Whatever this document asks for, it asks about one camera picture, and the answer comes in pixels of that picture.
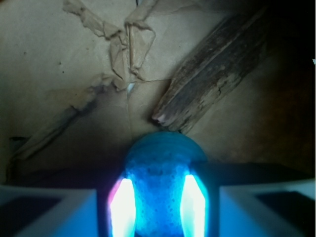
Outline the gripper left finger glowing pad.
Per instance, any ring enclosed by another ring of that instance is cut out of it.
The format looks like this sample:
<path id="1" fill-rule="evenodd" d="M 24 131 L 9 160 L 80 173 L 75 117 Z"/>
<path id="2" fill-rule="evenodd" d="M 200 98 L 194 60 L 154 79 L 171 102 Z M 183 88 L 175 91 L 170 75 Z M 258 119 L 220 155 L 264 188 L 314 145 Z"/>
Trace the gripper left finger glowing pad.
<path id="1" fill-rule="evenodd" d="M 0 187 L 2 237 L 133 237 L 135 215 L 134 189 L 126 178 L 104 194 L 96 189 Z"/>

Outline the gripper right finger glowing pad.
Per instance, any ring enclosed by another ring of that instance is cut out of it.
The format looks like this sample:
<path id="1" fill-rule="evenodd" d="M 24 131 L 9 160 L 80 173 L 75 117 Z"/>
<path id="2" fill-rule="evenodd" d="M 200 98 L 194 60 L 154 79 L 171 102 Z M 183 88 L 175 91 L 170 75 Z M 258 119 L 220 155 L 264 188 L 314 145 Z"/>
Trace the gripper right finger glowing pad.
<path id="1" fill-rule="evenodd" d="M 186 237 L 314 237 L 315 179 L 220 186 L 186 175 L 180 204 Z"/>

